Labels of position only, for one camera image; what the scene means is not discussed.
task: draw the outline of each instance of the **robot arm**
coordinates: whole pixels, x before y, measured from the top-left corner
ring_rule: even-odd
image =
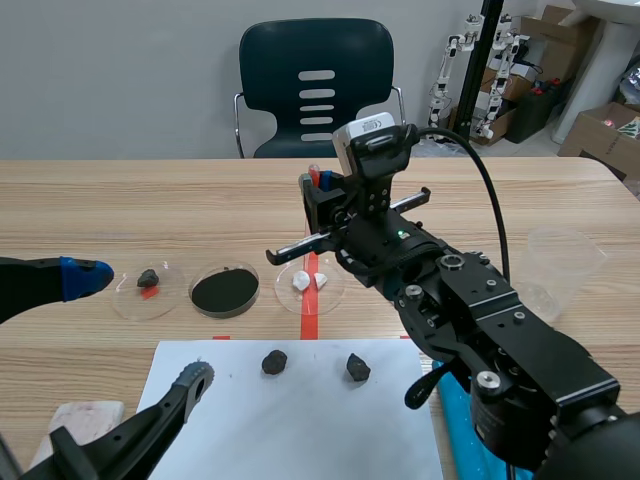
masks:
[[[26,310],[69,302],[105,289],[113,270],[68,257],[0,258],[0,323]],[[50,434],[53,455],[26,473],[0,437],[0,480],[139,480],[147,478],[213,381],[204,362],[188,365],[167,394],[105,436],[77,445],[68,430]]]
[[[471,394],[482,443],[536,472],[536,480],[637,477],[640,415],[617,406],[617,380],[528,310],[485,255],[458,251],[402,217],[428,201],[426,188],[389,205],[393,175],[406,169],[411,147],[427,134],[460,142],[442,129],[381,128],[351,140],[351,175],[328,174],[325,190],[303,175],[313,235],[267,258],[279,264],[333,251],[364,287],[394,303],[411,339],[444,363],[409,388],[410,408],[424,404],[451,372]]]
[[[493,137],[491,124],[495,121],[502,106],[502,96],[507,89],[507,82],[509,81],[513,60],[519,48],[520,36],[514,36],[511,33],[511,17],[509,15],[503,15],[498,23],[495,40],[493,42],[493,49],[501,53],[502,58],[496,77],[491,85],[491,91],[489,92],[487,113],[476,128],[476,133],[481,137],[488,139]]]
[[[453,61],[456,58],[457,53],[469,52],[473,50],[475,42],[480,35],[482,29],[482,22],[484,18],[482,16],[476,17],[469,15],[469,18],[465,21],[465,33],[460,35],[451,35],[442,57],[442,66],[440,67],[440,73],[438,74],[438,80],[433,85],[431,105],[429,108],[429,126],[438,127],[440,120],[440,114],[442,110],[446,108],[445,100],[447,99],[447,86],[449,79],[451,78],[451,69],[453,67]]]

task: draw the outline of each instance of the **black tripod pole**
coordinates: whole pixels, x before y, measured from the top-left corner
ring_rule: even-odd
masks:
[[[489,60],[491,46],[496,35],[496,27],[502,13],[502,5],[504,0],[484,0],[482,2],[482,15],[484,15],[484,23],[480,38],[476,42],[475,48],[471,52],[467,74],[464,76],[464,85],[460,94],[460,103],[458,104],[458,115],[453,124],[453,131],[462,136],[465,140],[469,140],[471,131],[471,119],[473,118],[473,109],[478,100],[478,93],[482,86],[482,75]]]

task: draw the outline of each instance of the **chair leg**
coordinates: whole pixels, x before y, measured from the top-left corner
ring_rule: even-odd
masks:
[[[404,112],[404,98],[402,98],[402,90],[400,87],[394,87],[393,85],[391,86],[391,89],[395,90],[398,94],[398,103],[400,104],[400,121],[402,122],[402,125],[406,125],[407,117]]]
[[[236,122],[236,146],[238,147],[238,153],[240,154],[240,158],[244,158],[244,151],[242,150],[242,141],[240,140],[240,119],[238,116],[238,100],[240,97],[244,97],[244,93],[236,93],[233,97],[233,114],[235,115]]]

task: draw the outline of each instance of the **white paper sheet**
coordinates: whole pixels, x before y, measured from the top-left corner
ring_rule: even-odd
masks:
[[[274,349],[288,361],[272,377],[261,363]],[[351,353],[371,367],[367,382],[346,372]],[[410,341],[161,342],[138,411],[198,359],[215,379],[153,480],[442,480],[428,405],[404,405],[422,376]]]

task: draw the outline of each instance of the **blue robotic fingertip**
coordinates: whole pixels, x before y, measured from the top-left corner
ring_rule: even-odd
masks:
[[[113,280],[113,269],[104,262],[60,257],[62,301],[71,302],[104,290]]]

